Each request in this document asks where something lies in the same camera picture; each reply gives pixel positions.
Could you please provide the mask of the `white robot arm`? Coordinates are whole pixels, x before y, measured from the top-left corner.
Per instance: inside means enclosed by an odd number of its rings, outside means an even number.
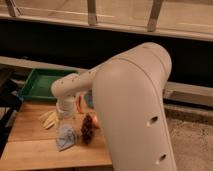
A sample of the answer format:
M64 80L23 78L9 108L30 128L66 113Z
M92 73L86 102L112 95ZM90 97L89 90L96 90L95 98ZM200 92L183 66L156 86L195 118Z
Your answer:
M69 98L90 90L114 171L177 171L163 106L171 68L165 48L143 43L55 81L57 113L66 116Z

